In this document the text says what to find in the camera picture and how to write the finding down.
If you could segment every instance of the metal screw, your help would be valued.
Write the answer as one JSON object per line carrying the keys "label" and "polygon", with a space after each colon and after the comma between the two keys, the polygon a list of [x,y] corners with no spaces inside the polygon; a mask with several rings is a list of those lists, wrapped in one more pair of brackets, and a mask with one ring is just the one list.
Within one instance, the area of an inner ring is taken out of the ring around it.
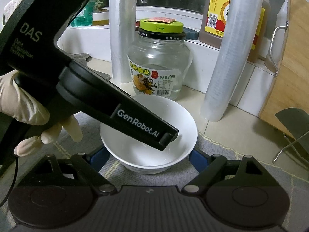
{"label": "metal screw", "polygon": [[98,189],[103,193],[110,193],[115,190],[115,187],[110,184],[105,184],[105,185],[100,186]]}
{"label": "metal screw", "polygon": [[184,190],[188,193],[196,193],[200,190],[200,188],[198,186],[195,186],[195,185],[186,185],[184,187]]}

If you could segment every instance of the orange paper packet on lid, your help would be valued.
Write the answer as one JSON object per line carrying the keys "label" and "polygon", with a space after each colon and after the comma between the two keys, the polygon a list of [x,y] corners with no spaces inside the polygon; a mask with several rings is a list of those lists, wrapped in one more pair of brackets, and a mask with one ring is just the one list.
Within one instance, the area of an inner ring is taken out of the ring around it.
{"label": "orange paper packet on lid", "polygon": [[148,18],[145,21],[171,23],[171,22],[175,22],[176,19],[167,18],[167,17],[153,17],[153,18]]}

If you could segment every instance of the gloved hand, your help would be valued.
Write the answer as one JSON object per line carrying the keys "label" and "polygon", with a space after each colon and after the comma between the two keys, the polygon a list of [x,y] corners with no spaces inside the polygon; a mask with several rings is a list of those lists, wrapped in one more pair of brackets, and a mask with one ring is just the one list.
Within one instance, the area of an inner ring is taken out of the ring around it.
{"label": "gloved hand", "polygon": [[[44,125],[49,120],[48,110],[14,81],[18,71],[13,70],[0,76],[0,112],[19,122],[31,125]],[[44,131],[40,136],[21,141],[14,150],[15,155],[26,156],[42,148],[44,144],[55,142],[62,127],[67,130],[74,142],[82,140],[81,128],[77,119],[71,116]]]}

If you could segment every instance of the beige tile countertop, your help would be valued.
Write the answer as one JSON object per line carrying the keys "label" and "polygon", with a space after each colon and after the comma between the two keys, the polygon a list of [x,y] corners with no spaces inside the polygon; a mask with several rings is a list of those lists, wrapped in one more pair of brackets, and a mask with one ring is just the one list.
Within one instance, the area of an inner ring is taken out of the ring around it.
{"label": "beige tile countertop", "polygon": [[[92,59],[87,63],[91,69],[112,75],[110,62]],[[134,95],[132,82],[126,84],[111,82],[130,95]],[[176,102],[185,107],[194,118],[198,131],[209,139],[229,147],[239,156],[250,154],[257,160],[272,164],[276,153],[287,145],[282,132],[259,118],[229,105],[223,118],[218,122],[208,122],[200,115],[204,94],[183,86]],[[296,177],[308,180],[309,168],[289,153],[283,153],[275,163]]]}

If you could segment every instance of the ribbed black surface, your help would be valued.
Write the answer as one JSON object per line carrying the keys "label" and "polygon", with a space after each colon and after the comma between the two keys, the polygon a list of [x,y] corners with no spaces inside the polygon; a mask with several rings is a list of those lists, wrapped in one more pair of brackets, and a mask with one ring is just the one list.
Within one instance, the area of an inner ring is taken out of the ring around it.
{"label": "ribbed black surface", "polygon": [[184,196],[176,187],[133,186],[124,186],[116,195],[99,198],[84,218],[69,226],[50,230],[20,226],[13,231],[244,232],[221,224],[207,212],[200,199]]}

